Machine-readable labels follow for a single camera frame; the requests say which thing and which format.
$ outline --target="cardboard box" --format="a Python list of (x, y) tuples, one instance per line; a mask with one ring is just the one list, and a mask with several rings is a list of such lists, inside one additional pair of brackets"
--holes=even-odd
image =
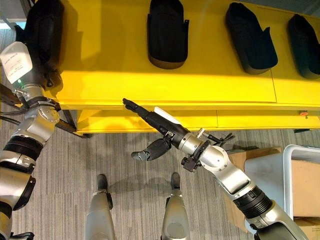
[(294, 219), (294, 222), (302, 229), (309, 240), (320, 240), (320, 218), (304, 217)]
[(292, 160), (293, 216), (320, 217), (320, 164)]
[[(242, 171), (245, 171), (245, 161), (247, 159), (258, 158), (271, 154), (281, 153), (280, 147), (270, 147), (270, 148), (259, 148), (250, 151), (243, 151), (229, 154), (230, 161), (240, 168)], [(236, 207), (236, 205), (229, 199), (227, 195), (224, 194), (224, 206), (227, 214), (228, 221), (244, 232), (248, 232), (245, 226), (245, 216), (244, 214)]]

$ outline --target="white tag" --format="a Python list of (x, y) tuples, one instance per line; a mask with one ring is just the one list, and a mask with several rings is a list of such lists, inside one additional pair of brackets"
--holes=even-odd
[(28, 48), (20, 41), (7, 46), (0, 54), (0, 59), (6, 78), (11, 84), (32, 69)]
[(158, 107), (158, 106), (156, 106), (156, 107), (154, 108), (154, 112), (155, 112), (156, 114), (159, 114), (161, 117), (169, 120), (170, 122), (172, 122), (172, 123), (174, 123), (174, 124), (180, 124), (180, 125), (181, 125), (181, 123), (180, 123), (177, 119), (175, 119), (173, 116), (171, 116), (169, 113), (167, 113), (165, 110), (162, 110), (162, 109), (161, 109), (160, 107)]

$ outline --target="black cable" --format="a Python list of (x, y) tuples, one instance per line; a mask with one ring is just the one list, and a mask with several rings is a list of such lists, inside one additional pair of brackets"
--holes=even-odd
[(18, 111), (0, 111), (0, 114), (7, 116), (17, 116), (26, 113), (27, 109), (23, 106)]
[(6, 116), (1, 116), (0, 115), (0, 119), (3, 120), (3, 121), (9, 122), (9, 123), (15, 124), (15, 125), (19, 125), (20, 124), (20, 122), (18, 120), (15, 120), (15, 119), (10, 118), (10, 117), (6, 117)]
[(0, 114), (1, 115), (7, 115), (7, 116), (18, 116), (18, 115), (21, 115), (21, 114), (25, 114), (27, 111), (29, 111), (30, 109), (33, 109), (35, 107), (38, 107), (38, 106), (49, 106), (49, 107), (53, 107), (52, 104), (36, 104), (34, 106), (31, 106), (29, 108), (25, 108), (24, 106), (21, 107), (20, 110), (18, 111), (0, 111)]

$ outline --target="white plastic crate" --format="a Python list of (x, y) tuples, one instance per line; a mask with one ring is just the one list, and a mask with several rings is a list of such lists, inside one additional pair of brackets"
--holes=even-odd
[[(320, 163), (320, 148), (288, 145), (282, 153), (246, 160), (244, 171), (293, 219), (292, 159)], [(245, 226), (251, 233), (256, 232), (247, 221)]]

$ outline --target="gray carpet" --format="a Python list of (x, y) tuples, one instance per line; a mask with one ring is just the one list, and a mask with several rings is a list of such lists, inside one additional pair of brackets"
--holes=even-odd
[[(10, 31), (0, 31), (0, 49)], [(10, 108), (1, 106), (2, 111)], [(1, 122), (0, 147), (15, 126)], [(234, 131), (236, 138), (225, 148), (260, 148), (289, 144), (320, 147), (320, 131), (294, 134), (292, 130)], [(222, 137), (227, 132), (214, 132)], [(180, 165), (183, 155), (172, 149), (161, 159), (142, 163), (131, 159), (159, 137), (156, 133), (96, 134), (81, 139), (56, 129), (37, 160), (36, 186), (26, 207), (13, 213), (15, 233), (32, 231), (36, 240), (82, 240), (84, 224), (96, 176), (108, 177), (114, 208), (111, 211), (119, 240), (160, 238), (172, 172), (181, 175), (192, 240), (252, 240), (228, 223), (223, 193), (209, 172), (189, 173)]]

